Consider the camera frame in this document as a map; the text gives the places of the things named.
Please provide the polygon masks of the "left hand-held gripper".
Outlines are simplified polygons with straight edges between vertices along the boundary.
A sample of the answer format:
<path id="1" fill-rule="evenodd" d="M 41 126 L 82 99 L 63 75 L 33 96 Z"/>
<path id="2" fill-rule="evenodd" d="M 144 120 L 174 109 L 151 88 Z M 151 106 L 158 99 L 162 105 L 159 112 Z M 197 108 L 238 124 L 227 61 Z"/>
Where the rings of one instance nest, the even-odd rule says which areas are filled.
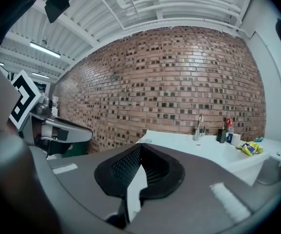
<path id="1" fill-rule="evenodd" d="M 92 139 L 93 132 L 52 115 L 52 100 L 42 93 L 25 71 L 11 81 L 19 92 L 8 120 L 8 132 L 22 138 L 29 146 L 39 147 L 47 157 L 64 155 L 73 143 Z"/>

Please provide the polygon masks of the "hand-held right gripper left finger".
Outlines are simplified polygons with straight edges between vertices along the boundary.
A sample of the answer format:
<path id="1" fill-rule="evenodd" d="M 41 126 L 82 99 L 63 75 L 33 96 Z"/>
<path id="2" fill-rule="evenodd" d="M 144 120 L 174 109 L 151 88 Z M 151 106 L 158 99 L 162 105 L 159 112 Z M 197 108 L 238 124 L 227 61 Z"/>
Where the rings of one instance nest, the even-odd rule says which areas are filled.
<path id="1" fill-rule="evenodd" d="M 106 195 L 96 182 L 94 171 L 104 160 L 132 146 L 128 144 L 100 153 L 52 160 L 47 160 L 40 148 L 32 146 L 30 150 L 37 175 L 55 209 L 62 207 L 66 216 L 77 219 L 83 217 L 76 209 L 79 207 L 84 213 L 105 221 L 118 214 L 122 199 Z"/>

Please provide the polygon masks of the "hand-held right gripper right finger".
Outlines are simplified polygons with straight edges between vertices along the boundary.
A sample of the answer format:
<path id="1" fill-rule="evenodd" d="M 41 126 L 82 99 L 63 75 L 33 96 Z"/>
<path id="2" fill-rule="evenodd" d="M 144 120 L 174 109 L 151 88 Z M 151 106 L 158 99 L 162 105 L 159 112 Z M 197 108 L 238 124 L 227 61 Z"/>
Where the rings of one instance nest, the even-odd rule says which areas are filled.
<path id="1" fill-rule="evenodd" d="M 127 231 L 254 231 L 281 200 L 279 192 L 263 195 L 208 159 L 154 147 L 180 161 L 185 177 L 167 197 L 145 201 Z"/>

